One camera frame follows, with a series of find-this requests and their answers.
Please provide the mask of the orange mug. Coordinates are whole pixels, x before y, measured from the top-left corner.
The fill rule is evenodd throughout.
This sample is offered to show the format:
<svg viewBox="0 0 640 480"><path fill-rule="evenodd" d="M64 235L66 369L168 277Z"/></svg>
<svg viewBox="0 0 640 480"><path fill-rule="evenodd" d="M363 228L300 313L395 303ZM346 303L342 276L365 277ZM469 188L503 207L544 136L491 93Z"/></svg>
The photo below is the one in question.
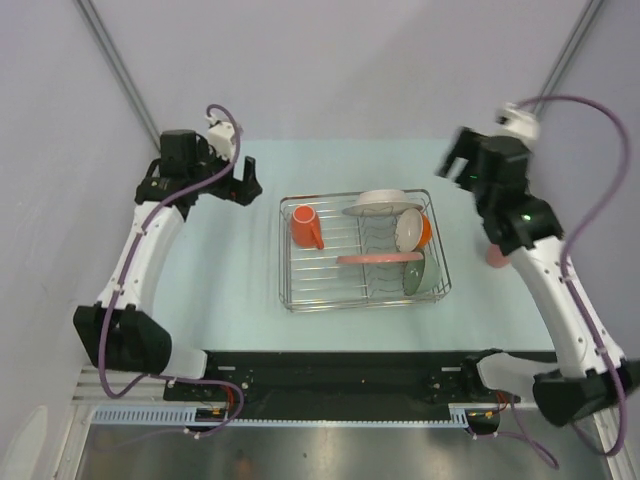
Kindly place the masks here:
<svg viewBox="0 0 640 480"><path fill-rule="evenodd" d="M290 228L292 239L299 247L319 250L324 248L320 220L311 206L299 205L294 209Z"/></svg>

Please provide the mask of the pink cream floral plate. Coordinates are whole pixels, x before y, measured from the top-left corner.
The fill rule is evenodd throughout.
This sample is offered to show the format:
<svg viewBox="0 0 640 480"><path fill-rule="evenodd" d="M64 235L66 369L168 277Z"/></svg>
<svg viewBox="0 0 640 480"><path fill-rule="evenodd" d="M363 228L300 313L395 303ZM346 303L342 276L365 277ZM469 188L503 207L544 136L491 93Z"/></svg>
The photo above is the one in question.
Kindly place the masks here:
<svg viewBox="0 0 640 480"><path fill-rule="evenodd" d="M336 258L339 265L379 265L406 263L422 260L424 255L421 252L391 252L361 255L343 255Z"/></svg>

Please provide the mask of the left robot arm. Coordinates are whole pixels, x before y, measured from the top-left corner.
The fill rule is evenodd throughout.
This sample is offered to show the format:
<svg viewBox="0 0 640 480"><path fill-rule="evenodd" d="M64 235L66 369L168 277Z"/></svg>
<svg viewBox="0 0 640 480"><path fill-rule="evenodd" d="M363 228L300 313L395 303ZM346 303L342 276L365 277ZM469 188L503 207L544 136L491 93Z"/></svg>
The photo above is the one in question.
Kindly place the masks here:
<svg viewBox="0 0 640 480"><path fill-rule="evenodd" d="M184 377L202 400L219 392L221 376L206 366L206 353L154 319L152 309L168 253L198 198L247 206L261 194L254 158L245 158L241 178L234 176L238 138L238 130L221 120L204 135L185 129L161 134L160 156L136 188L132 227L110 280L94 304L73 316L99 371Z"/></svg>

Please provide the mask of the pink plastic cup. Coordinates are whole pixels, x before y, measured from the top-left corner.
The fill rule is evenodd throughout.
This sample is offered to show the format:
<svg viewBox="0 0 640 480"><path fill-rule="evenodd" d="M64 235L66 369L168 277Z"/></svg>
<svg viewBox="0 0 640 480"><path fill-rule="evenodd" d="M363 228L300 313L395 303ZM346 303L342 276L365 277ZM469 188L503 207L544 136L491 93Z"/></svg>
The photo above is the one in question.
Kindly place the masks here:
<svg viewBox="0 0 640 480"><path fill-rule="evenodd" d="M509 258L503 255L499 246L495 244L489 245L485 260L489 266L496 269L503 268L510 263Z"/></svg>

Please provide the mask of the light green bowl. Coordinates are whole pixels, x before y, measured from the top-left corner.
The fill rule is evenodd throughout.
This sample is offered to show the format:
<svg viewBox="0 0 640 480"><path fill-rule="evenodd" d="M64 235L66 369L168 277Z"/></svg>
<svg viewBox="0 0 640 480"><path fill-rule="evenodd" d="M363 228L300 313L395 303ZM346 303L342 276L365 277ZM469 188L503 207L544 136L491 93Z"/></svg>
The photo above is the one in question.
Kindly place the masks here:
<svg viewBox="0 0 640 480"><path fill-rule="evenodd" d="M407 263L403 275L403 290L406 296L414 296L433 290L442 277L435 257L425 253L420 260Z"/></svg>

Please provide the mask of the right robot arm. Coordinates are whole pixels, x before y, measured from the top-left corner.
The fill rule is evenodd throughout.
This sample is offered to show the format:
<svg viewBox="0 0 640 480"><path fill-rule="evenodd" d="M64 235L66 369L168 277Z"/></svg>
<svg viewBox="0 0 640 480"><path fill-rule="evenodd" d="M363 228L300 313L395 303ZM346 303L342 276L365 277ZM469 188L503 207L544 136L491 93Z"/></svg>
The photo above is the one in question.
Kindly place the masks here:
<svg viewBox="0 0 640 480"><path fill-rule="evenodd" d="M530 149L517 138L458 131L437 174L447 177L457 159L466 164L455 181L472 193L489 240L525 282L555 349L553 363L498 349L470 358L463 393L484 401L496 390L536 403L552 425L563 427L613 407L639 388L639 362L626 357L582 294L577 276L561 263L563 231L550 205L528 191Z"/></svg>

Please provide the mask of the orange white bowl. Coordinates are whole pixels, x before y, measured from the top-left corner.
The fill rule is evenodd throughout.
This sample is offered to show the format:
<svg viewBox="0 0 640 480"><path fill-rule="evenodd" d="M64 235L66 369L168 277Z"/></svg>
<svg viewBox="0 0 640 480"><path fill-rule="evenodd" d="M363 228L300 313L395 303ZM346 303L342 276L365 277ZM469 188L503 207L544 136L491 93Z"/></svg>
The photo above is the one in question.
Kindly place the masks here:
<svg viewBox="0 0 640 480"><path fill-rule="evenodd" d="M399 252L411 252L425 247L432 239L429 219L416 208L404 211L398 218L395 230L396 247Z"/></svg>

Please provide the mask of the white deep plate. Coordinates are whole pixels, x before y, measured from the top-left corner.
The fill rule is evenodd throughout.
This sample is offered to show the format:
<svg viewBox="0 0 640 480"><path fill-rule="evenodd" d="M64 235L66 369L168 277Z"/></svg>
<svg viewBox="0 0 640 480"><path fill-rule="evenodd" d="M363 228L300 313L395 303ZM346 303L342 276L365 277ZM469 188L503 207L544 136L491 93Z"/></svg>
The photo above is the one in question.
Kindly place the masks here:
<svg viewBox="0 0 640 480"><path fill-rule="evenodd" d="M361 193L342 213L354 217L396 216L409 209L422 211L424 207L411 201L403 190L380 189Z"/></svg>

